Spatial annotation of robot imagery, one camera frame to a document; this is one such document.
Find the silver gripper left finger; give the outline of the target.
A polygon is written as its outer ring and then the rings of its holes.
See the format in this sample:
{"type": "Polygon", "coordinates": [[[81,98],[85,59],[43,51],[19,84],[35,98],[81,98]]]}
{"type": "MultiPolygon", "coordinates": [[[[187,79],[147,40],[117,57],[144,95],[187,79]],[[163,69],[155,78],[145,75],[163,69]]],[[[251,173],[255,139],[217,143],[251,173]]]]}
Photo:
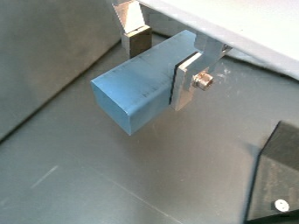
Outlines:
{"type": "Polygon", "coordinates": [[[112,9],[120,24],[121,44],[133,58],[152,47],[152,28],[145,24],[137,0],[112,0],[112,9]]]}

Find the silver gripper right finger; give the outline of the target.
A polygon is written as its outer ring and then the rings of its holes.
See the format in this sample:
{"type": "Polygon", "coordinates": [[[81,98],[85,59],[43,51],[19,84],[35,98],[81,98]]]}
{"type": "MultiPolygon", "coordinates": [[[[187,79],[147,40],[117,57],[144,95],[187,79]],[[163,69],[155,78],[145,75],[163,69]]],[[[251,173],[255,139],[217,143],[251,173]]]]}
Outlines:
{"type": "Polygon", "coordinates": [[[231,47],[196,32],[195,52],[175,66],[169,104],[179,111],[192,100],[195,89],[205,91],[213,82],[211,70],[231,47]]]}

